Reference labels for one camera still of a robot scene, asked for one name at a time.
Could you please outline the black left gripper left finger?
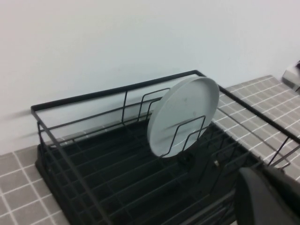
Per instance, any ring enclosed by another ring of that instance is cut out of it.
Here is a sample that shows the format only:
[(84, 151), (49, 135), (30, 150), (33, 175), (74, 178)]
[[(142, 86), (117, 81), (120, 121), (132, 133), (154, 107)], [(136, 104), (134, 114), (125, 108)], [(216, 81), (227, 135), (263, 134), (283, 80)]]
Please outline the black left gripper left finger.
[(269, 182), (250, 168), (238, 175), (238, 224), (287, 225), (286, 204)]

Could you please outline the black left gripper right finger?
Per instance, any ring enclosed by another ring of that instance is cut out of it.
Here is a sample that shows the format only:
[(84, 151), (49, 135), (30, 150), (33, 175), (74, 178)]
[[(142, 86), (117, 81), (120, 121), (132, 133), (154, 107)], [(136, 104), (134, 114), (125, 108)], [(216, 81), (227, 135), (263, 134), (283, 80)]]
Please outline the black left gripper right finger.
[(280, 197), (282, 206), (288, 218), (292, 219), (297, 225), (300, 224), (300, 184), (286, 175), (282, 169), (264, 168), (264, 177), (271, 188)]

